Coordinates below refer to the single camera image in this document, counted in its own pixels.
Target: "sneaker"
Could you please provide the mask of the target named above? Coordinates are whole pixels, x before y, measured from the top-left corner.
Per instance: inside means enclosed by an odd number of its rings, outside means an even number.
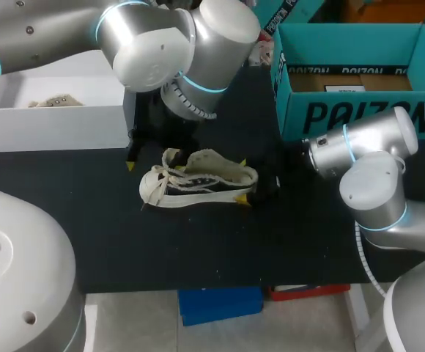
[[[225,159],[211,149],[190,155],[186,166],[169,168],[179,152],[168,149],[162,166],[154,166],[139,185],[144,203],[162,208],[181,208],[203,202],[238,202],[254,190],[258,174],[254,169]]]

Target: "white shoebox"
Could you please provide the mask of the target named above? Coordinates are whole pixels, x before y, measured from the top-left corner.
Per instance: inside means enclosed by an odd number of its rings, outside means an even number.
[[[28,108],[64,94],[84,106]],[[101,51],[0,76],[0,152],[127,147],[135,105]]]

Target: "shoelace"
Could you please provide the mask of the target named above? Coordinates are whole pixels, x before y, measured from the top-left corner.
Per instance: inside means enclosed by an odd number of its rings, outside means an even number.
[[[162,200],[163,196],[166,194],[166,189],[167,189],[167,186],[169,185],[169,183],[172,184],[173,187],[175,187],[175,188],[182,189],[183,186],[191,185],[191,183],[193,182],[192,180],[189,180],[187,178],[172,175],[172,174],[169,173],[169,171],[167,169],[165,169],[164,167],[159,166],[159,165],[154,165],[152,167],[152,171],[163,176],[152,187],[152,189],[149,193],[149,197],[147,198],[147,202],[150,202],[152,195],[154,194],[155,190],[160,187],[160,193],[159,193],[158,199],[155,201],[156,206],[159,204],[159,202]],[[188,188],[188,190],[189,191],[201,190],[201,191],[206,191],[208,193],[214,193],[213,191],[211,191],[207,188],[204,188],[203,186],[191,186],[191,187]]]

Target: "black table surface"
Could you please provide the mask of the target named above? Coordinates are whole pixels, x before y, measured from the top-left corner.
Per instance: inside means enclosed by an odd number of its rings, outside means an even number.
[[[236,161],[263,154],[279,139],[269,73],[244,69],[218,115],[200,127],[202,147]],[[305,192],[296,181],[295,191],[257,209],[203,204],[141,211],[139,181],[161,154],[149,144],[129,173],[124,149],[0,153],[0,190],[64,227],[86,293],[368,282],[337,180],[316,179]],[[425,201],[425,141],[407,170],[407,196]],[[417,252],[365,247],[381,282],[425,260]]]

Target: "tiled floor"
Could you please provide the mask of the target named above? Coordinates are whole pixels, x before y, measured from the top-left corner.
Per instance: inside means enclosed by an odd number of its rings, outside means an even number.
[[[95,338],[89,328],[85,352],[354,351],[343,296],[266,302],[258,315],[187,328],[177,291],[90,295],[87,304]]]

